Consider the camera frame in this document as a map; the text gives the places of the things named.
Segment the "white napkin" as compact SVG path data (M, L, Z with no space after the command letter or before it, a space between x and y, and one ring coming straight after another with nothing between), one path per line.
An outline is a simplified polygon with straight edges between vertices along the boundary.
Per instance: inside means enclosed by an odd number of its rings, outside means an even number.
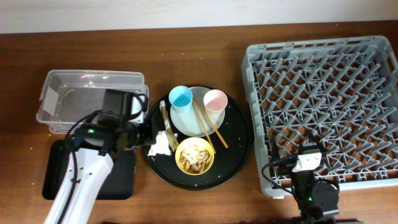
M155 144L151 145L148 156L156 156L157 154L163 154L171 156L172 151L169 148L169 140L166 131L159 131L155 137Z

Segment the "gold chopstick wrapper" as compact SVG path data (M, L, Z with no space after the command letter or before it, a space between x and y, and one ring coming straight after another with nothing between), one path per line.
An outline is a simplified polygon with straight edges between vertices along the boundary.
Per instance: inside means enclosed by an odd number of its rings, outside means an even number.
M160 108L160 112L162 113L162 117L164 120L165 131L166 131L167 139L169 141L169 146L170 146L172 152L175 152L179 146L179 143L177 141L176 135L172 131L170 121L169 121L169 115L168 115L164 100L160 101L159 108Z

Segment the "yellow bowl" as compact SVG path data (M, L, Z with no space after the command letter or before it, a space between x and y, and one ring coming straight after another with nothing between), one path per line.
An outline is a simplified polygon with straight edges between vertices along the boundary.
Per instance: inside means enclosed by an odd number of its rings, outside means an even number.
M188 175L201 175L213 165L215 153L211 144L202 138L187 138L175 151L178 168Z

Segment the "food leftovers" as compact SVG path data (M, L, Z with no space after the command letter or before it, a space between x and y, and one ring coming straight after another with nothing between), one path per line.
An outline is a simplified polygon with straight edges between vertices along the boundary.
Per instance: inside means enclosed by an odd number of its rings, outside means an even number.
M201 174L208 167L212 158L212 155L205 148L193 145L182 149L179 163L183 170Z

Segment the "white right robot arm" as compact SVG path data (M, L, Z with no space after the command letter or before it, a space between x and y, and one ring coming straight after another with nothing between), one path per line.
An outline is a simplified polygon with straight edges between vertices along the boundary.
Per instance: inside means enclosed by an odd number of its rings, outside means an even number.
M297 163L290 172L292 191L300 215L293 223L336 223L339 214L339 185L328 179L316 179L315 170L323 163L326 149L317 142L299 146Z

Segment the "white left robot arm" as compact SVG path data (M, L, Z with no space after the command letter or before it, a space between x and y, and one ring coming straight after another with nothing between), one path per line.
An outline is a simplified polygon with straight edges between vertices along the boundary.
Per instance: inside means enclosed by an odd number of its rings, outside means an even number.
M70 151L68 165L45 223L86 223L117 157L155 144L151 119L133 123L129 117L115 116L94 123L101 114L97 110L86 115L67 132L63 148Z

